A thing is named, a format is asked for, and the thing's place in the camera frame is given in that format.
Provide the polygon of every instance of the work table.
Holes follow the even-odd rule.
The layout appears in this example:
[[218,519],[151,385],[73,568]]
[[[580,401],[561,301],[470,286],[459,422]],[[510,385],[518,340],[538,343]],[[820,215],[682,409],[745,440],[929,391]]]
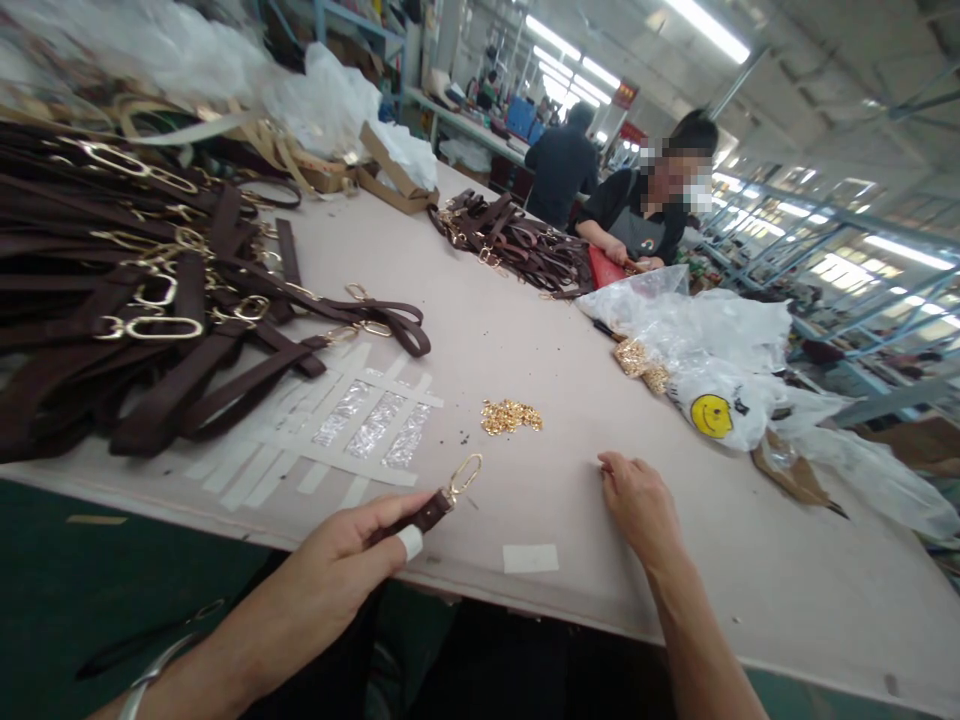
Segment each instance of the work table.
[[[446,166],[438,165],[438,175],[442,200],[465,187],[493,196]],[[306,287],[347,299],[343,287],[357,282],[374,297],[423,310],[433,350],[420,360],[406,357],[395,340],[367,334],[339,350],[369,344],[365,365],[381,372],[405,357],[397,379],[442,400],[430,410],[409,467],[415,489],[445,485],[468,454],[483,454],[469,492],[476,507],[459,503],[429,533],[403,579],[662,642],[643,573],[603,504],[596,454],[619,450],[646,459],[672,490],[687,547],[747,665],[960,714],[960,599],[908,530],[835,480],[826,489],[850,520],[799,506],[748,455],[698,435],[667,400],[624,376],[610,339],[572,304],[543,300],[535,288],[452,249],[426,214],[402,215],[361,192],[278,215],[293,223]],[[298,320],[290,327],[299,337],[326,325]],[[289,379],[277,392],[301,382]],[[488,436],[480,426],[483,401],[505,398],[539,411],[542,432],[521,427]],[[241,427],[216,442],[178,442],[138,461],[109,457],[94,438],[65,457],[2,472],[125,511],[293,549],[356,487],[353,475],[334,468],[305,493],[298,485],[311,462],[301,461],[258,507],[228,507],[231,487],[212,491],[191,469],[249,455],[251,443]],[[374,481],[362,499],[409,490]],[[507,544],[555,545],[559,570],[507,575]]]

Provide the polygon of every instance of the person in dark hoodie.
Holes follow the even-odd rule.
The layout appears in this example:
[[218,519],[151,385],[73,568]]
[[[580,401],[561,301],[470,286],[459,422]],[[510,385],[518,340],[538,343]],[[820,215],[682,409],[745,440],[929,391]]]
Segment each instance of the person in dark hoodie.
[[570,220],[578,192],[597,189],[599,156],[587,138],[593,109],[585,102],[570,108],[565,125],[547,130],[529,150],[524,164],[536,172],[527,211],[561,230]]

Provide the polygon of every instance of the dark hair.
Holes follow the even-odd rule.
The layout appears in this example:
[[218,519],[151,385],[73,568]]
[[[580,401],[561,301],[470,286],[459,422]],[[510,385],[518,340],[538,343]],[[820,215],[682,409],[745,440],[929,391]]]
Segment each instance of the dark hair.
[[593,124],[593,108],[585,102],[578,102],[570,108],[570,114],[567,115],[567,125],[572,125],[584,132]]
[[919,380],[924,375],[926,375],[926,373],[923,370],[921,370],[918,367],[915,367],[914,365],[907,365],[904,368],[898,368],[897,372],[899,372],[904,377],[910,378],[911,380]]
[[720,131],[706,109],[693,110],[677,123],[664,144],[664,155],[680,155],[693,150],[697,155],[713,157],[720,142]]

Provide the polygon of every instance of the black shirt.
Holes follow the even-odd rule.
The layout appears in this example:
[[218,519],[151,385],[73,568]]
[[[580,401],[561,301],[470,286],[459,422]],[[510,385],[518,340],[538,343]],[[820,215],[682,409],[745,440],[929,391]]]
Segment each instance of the black shirt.
[[599,157],[582,129],[572,125],[547,130],[527,150],[524,165],[536,171],[527,210],[546,223],[563,229],[578,192],[597,189]]
[[[631,197],[627,197],[630,187],[630,174],[636,173],[637,179],[633,183]],[[644,196],[647,194],[647,180],[649,177],[642,170],[618,170],[608,177],[597,191],[590,196],[581,208],[568,232],[576,235],[577,223],[594,220],[606,231],[609,231],[617,221],[621,211],[629,205],[630,212],[643,217]],[[683,229],[687,225],[687,210],[682,203],[664,205],[663,211],[647,218],[650,222],[663,224],[663,242],[654,253],[655,257],[663,260],[664,265],[673,265],[677,260],[677,248],[683,238]]]

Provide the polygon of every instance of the pile of gold rivets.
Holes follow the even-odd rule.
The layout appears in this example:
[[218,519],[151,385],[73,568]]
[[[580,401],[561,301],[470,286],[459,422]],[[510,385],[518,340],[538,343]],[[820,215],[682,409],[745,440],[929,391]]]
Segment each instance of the pile of gold rivets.
[[543,429],[543,420],[540,413],[529,405],[518,403],[516,400],[504,400],[500,403],[483,401],[481,414],[486,418],[480,425],[488,435],[499,435],[502,432],[514,432],[521,425],[529,425],[534,430]]
[[636,340],[624,340],[613,351],[613,356],[620,363],[627,377],[643,378],[653,392],[663,395],[670,382],[670,373],[658,363],[647,358],[647,351]]

